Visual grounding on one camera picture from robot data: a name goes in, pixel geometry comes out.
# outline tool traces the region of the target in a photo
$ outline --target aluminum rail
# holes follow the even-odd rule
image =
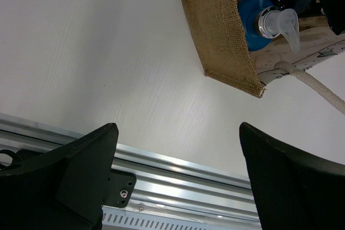
[[[81,136],[82,134],[0,114],[0,149],[47,152]],[[138,225],[129,224],[130,221],[125,226],[124,221],[109,220],[110,214],[120,218],[123,211],[126,211],[137,215],[136,220],[140,218],[145,222],[148,219],[143,217],[164,215],[165,221],[174,219],[189,222],[184,224],[186,226],[194,222],[208,226],[205,229],[210,226],[210,229],[215,229],[215,226],[227,229],[261,229],[250,182],[246,177],[122,144],[117,145],[112,168],[136,174],[137,183],[125,210],[104,208],[105,225],[144,229],[143,226],[136,228]]]

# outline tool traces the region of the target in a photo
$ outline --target pump dispenser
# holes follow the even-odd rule
[[[301,49],[298,17],[293,9],[282,11],[269,0],[242,0],[238,11],[249,51],[261,50],[280,34],[287,39],[293,53]]]

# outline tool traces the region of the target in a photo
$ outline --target burlap basket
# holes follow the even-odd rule
[[[205,75],[262,97],[237,0],[182,0],[182,5]]]

